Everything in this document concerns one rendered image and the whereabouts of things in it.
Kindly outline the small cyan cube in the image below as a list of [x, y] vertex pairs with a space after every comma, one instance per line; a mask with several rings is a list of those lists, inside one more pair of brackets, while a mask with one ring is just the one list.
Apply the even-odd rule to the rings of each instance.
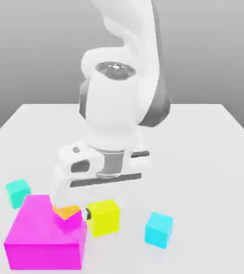
[[145, 226], [144, 241], [166, 249], [173, 230], [173, 217], [152, 212]]

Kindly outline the small teal cube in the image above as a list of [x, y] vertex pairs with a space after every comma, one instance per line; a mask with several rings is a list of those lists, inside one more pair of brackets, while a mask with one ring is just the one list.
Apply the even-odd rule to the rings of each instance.
[[25, 179], [19, 179], [5, 185], [9, 202], [13, 209], [21, 207], [26, 195], [31, 194], [31, 188]]

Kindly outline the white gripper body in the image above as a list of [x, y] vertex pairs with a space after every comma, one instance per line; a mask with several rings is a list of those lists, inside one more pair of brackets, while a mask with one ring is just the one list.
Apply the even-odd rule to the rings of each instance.
[[117, 177], [99, 178], [87, 174], [68, 175], [55, 169], [55, 179], [50, 187], [50, 201], [54, 207], [80, 206], [113, 199], [131, 188], [142, 178], [141, 172], [123, 173]]

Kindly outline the small magenta cube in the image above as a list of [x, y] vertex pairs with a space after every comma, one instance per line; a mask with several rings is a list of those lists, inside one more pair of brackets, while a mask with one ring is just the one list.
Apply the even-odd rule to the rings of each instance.
[[56, 213], [53, 213], [53, 219], [55, 221], [56, 226], [61, 229], [64, 233], [69, 233], [75, 229], [78, 229], [82, 224], [82, 213], [79, 210], [75, 214], [73, 214], [68, 219], [62, 219]]

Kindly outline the large magenta box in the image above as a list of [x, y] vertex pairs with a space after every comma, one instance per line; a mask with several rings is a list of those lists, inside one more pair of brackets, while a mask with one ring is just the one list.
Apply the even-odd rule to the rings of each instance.
[[12, 270], [80, 270], [87, 224], [69, 233], [53, 219], [47, 195], [27, 195], [5, 239], [4, 248]]

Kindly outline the small orange cube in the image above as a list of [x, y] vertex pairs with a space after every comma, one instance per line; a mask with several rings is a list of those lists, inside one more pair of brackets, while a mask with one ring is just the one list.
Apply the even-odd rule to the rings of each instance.
[[53, 209], [54, 213], [57, 214], [63, 220], [69, 219], [70, 217], [75, 215], [80, 210], [78, 205], [76, 205], [76, 206], [71, 205], [68, 207], [61, 207], [61, 208], [52, 206], [52, 209]]

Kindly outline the small yellow cube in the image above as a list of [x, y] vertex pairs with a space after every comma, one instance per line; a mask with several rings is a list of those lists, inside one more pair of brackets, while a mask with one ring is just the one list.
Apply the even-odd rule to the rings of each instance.
[[114, 200], [89, 203], [87, 209], [87, 225], [93, 237], [118, 232], [120, 208]]

